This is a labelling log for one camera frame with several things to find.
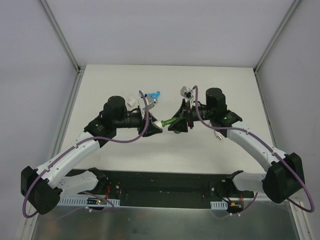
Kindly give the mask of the green faucet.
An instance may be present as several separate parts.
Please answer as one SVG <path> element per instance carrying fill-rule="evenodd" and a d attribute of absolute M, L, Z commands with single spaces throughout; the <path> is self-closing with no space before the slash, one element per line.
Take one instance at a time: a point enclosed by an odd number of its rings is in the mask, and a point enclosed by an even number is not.
<path fill-rule="evenodd" d="M 162 126 L 163 128 L 164 128 L 164 127 L 167 127 L 167 130 L 168 130 L 169 132 L 173 132 L 173 133 L 175 133 L 175 134 L 180 134 L 181 132 L 178 131 L 178 130 L 169 130 L 169 126 L 170 126 L 171 124 L 174 124 L 177 120 L 178 120 L 177 117 L 172 117 L 172 118 L 167 119 L 167 120 L 162 120 L 162 121 L 161 121 L 161 126 Z"/>

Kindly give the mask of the second white elbow fitting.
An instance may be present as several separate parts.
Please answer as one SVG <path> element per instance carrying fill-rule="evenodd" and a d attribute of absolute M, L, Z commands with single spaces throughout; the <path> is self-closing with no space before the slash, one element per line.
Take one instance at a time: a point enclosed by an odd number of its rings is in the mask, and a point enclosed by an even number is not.
<path fill-rule="evenodd" d="M 127 100 L 127 105 L 128 105 L 130 108 L 133 108 L 136 104 L 137 104 L 137 100 L 136 100 L 136 98 L 134 98 L 134 97 L 130 97 L 130 98 Z"/>

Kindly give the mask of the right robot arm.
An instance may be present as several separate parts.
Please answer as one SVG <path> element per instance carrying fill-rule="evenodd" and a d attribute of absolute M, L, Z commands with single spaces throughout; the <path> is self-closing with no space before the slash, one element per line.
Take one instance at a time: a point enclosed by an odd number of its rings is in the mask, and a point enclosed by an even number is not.
<path fill-rule="evenodd" d="M 237 197 L 242 191 L 261 192 L 274 203 L 280 204 L 304 187 L 302 159 L 296 153 L 287 154 L 266 143 L 252 132 L 243 119 L 228 109 L 226 96 L 220 88 L 212 87 L 205 92 L 205 104 L 198 101 L 198 88 L 183 86 L 180 90 L 182 103 L 173 116 L 168 130 L 186 133 L 200 121 L 243 148 L 263 168 L 264 173 L 248 173 L 238 170 L 228 176 L 225 192 Z"/>

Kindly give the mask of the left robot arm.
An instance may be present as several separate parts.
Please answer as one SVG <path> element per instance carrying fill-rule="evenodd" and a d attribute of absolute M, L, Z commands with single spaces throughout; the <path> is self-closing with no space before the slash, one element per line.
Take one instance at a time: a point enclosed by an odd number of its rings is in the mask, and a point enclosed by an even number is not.
<path fill-rule="evenodd" d="M 24 196 L 22 214 L 27 214 L 30 203 L 37 214 L 44 215 L 53 210 L 59 201 L 83 191 L 92 191 L 99 195 L 105 191 L 106 183 L 96 168 L 84 173 L 67 177 L 67 173 L 87 156 L 101 149 L 106 143 L 128 144 L 151 135 L 154 117 L 150 109 L 154 100 L 147 94 L 141 94 L 144 107 L 128 110 L 123 97 L 111 96 L 83 132 L 69 147 L 36 168 L 25 167 L 20 175 L 20 192 Z"/>

